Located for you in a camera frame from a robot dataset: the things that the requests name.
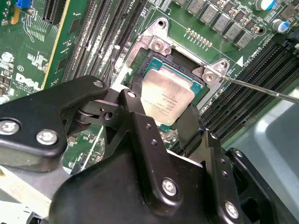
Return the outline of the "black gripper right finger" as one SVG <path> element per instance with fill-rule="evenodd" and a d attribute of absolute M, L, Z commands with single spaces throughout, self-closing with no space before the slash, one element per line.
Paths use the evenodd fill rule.
<path fill-rule="evenodd" d="M 195 154 L 204 168 L 204 203 L 215 224 L 284 223 L 274 191 L 239 151 L 222 149 L 195 106 L 188 105 L 177 129 L 186 157 Z"/>

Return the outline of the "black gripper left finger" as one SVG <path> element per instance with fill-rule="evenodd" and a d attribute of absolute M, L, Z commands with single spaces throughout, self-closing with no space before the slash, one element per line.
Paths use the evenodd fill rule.
<path fill-rule="evenodd" d="M 115 151 L 132 151 L 145 202 L 152 210 L 176 210 L 182 203 L 178 176 L 157 126 L 145 114 L 139 96 L 120 93 L 93 76 L 5 103 L 0 107 L 0 162 L 9 167 L 47 172 L 57 168 L 67 136 L 91 124 L 109 129 L 106 159 Z"/>

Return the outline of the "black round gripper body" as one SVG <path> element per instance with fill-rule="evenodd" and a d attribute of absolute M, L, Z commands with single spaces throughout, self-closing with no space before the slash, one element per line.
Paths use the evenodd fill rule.
<path fill-rule="evenodd" d="M 204 169 L 170 153 L 183 202 L 170 216 L 155 214 L 145 202 L 135 157 L 130 151 L 71 176 L 52 198 L 51 224 L 215 224 L 206 209 Z"/>

